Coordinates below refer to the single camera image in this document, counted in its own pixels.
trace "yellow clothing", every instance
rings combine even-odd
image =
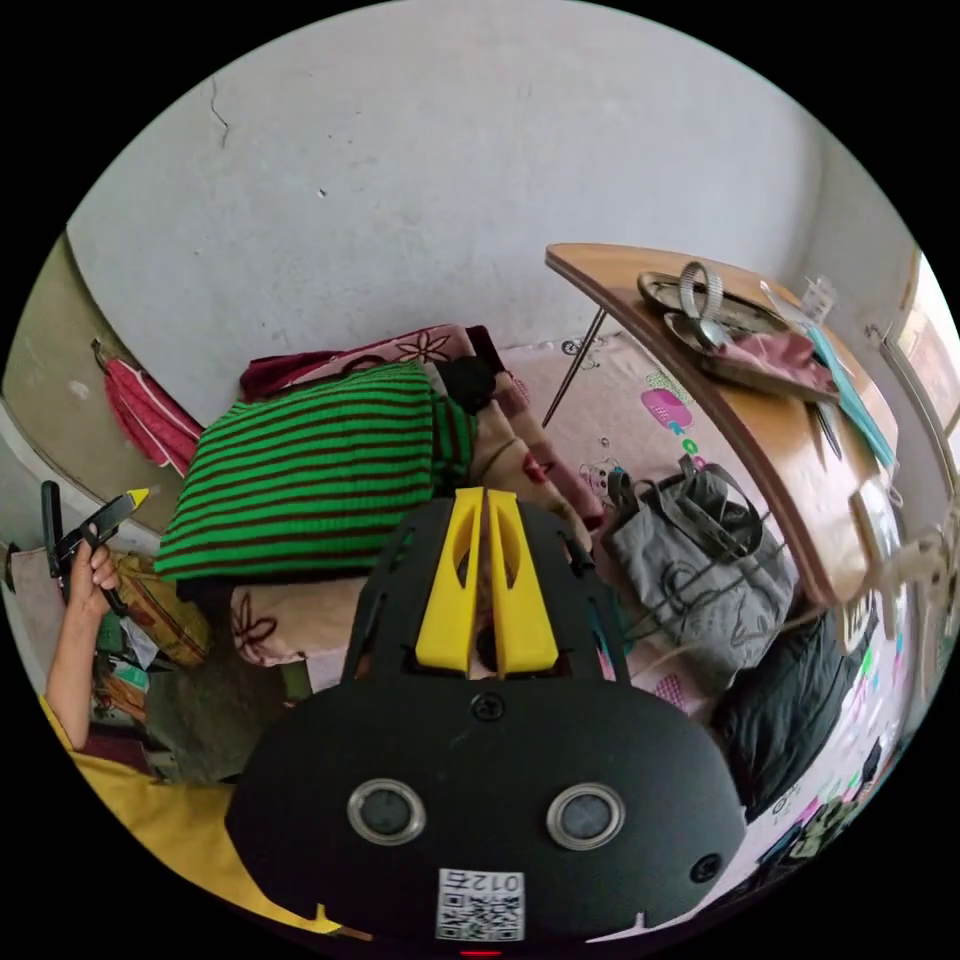
[[[223,818],[232,787],[166,784],[115,763],[76,753],[46,700],[43,712],[63,748],[93,791],[130,833],[164,866],[203,890],[268,920],[312,933],[332,933],[340,924],[317,907],[304,920],[268,900],[244,869]]]

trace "table leg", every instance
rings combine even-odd
[[[570,364],[570,369],[564,374],[560,388],[557,390],[556,396],[550,402],[550,408],[547,410],[547,414],[543,418],[543,423],[541,426],[545,427],[550,422],[550,418],[554,415],[554,413],[556,413],[557,407],[560,406],[560,401],[563,399],[563,395],[567,392],[567,388],[570,386],[571,381],[577,375],[577,371],[580,369],[580,364],[583,363],[583,358],[587,355],[587,351],[592,346],[593,341],[596,340],[597,334],[600,332],[600,324],[603,323],[603,318],[606,315],[607,311],[601,307],[597,311],[597,315],[591,321],[590,327],[587,330],[587,335],[583,338],[583,343],[580,344],[580,349],[577,350],[577,355],[573,358],[573,362]]]

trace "wooden table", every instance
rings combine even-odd
[[[870,477],[881,473],[880,466],[846,417],[836,418],[843,451],[843,459],[838,460],[800,400],[721,383],[690,361],[667,334],[662,319],[643,302],[637,277],[647,271],[677,275],[691,260],[710,266],[722,279],[724,290],[770,306],[760,290],[760,281],[765,278],[703,257],[595,243],[547,247],[547,266],[582,290],[600,309],[544,424],[609,314],[676,377],[726,437],[779,524],[810,601],[824,607],[845,604],[859,592],[867,572],[850,497]],[[771,280],[767,283],[782,297],[797,303],[790,291]],[[896,450],[897,424],[890,407],[850,351],[831,331],[826,332],[877,426]]]

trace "window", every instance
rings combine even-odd
[[[960,334],[927,258],[918,253],[909,312],[886,338],[916,381],[917,393],[945,440],[954,477],[960,467]]]

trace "qr code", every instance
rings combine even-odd
[[[522,873],[440,871],[438,940],[522,940],[524,911]]]

